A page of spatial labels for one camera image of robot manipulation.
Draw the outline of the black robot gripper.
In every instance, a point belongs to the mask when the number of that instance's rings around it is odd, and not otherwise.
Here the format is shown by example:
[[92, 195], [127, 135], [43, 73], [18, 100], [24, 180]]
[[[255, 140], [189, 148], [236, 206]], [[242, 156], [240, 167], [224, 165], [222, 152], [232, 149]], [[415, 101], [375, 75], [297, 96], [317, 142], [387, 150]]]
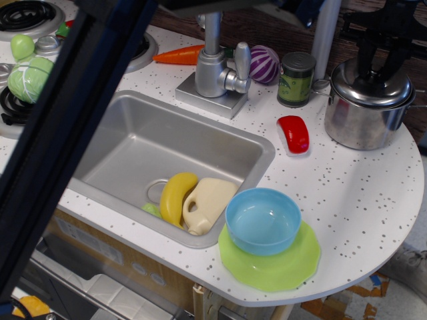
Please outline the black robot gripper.
[[374, 43], [359, 41], [358, 75], [373, 82], [372, 62], [377, 48], [384, 56], [380, 58], [378, 81], [390, 80], [411, 55], [425, 55], [426, 47], [413, 41], [426, 41], [426, 26], [414, 17], [417, 1], [386, 1], [383, 8], [373, 12], [345, 13], [340, 37], [357, 42], [369, 31]]

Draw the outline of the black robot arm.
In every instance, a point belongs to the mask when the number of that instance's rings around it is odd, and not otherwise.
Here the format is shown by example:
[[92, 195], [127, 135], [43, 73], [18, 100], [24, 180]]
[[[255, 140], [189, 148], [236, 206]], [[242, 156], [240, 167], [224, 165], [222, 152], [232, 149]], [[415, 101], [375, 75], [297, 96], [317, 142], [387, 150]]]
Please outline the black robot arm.
[[282, 150], [276, 120], [287, 109], [274, 94], [250, 91], [250, 110], [232, 126], [262, 126], [275, 151], [260, 185], [289, 193], [320, 243], [316, 274], [298, 289], [267, 293], [240, 283], [220, 261], [218, 246], [188, 249], [131, 222], [104, 205], [83, 207], [71, 176], [115, 91], [137, 38], [147, 29], [154, 1], [119, 1], [111, 18], [123, 17], [121, 33], [93, 5], [77, 14], [71, 42], [14, 149], [1, 177], [1, 302], [6, 303], [47, 226], [61, 205], [79, 218], [129, 241], [140, 251], [182, 272], [238, 305], [287, 305], [325, 297], [377, 271], [404, 242], [418, 216], [424, 170], [411, 134], [401, 128], [391, 146], [355, 151], [335, 145], [322, 121], [323, 99], [299, 109], [314, 134], [306, 158]]

